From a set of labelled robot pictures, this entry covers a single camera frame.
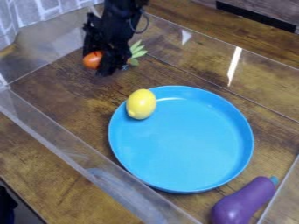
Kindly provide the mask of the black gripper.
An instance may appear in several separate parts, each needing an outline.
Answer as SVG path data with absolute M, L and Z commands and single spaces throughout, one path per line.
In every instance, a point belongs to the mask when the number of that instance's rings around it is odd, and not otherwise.
M 140 5 L 107 5 L 100 17 L 92 11 L 87 14 L 83 56 L 102 52 L 96 76 L 107 77 L 127 66 L 132 57 L 128 40 L 136 33 L 142 9 Z

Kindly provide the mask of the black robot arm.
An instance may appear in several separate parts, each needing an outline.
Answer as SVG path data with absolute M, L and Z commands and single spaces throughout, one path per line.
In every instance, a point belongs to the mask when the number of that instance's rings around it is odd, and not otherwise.
M 83 56 L 95 51 L 103 52 L 96 66 L 98 76 L 110 76 L 127 66 L 132 57 L 128 40 L 138 31 L 138 23 L 150 0 L 104 0 L 104 10 L 99 17 L 94 12 L 87 14 L 83 25 L 86 32 Z

